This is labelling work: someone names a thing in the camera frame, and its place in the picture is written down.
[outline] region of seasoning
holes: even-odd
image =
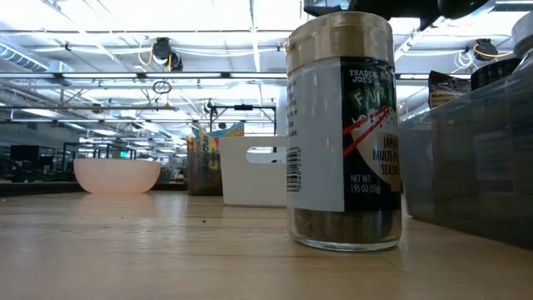
[[[337,12],[307,22],[287,48],[289,232],[341,251],[393,247],[401,235],[392,30]]]

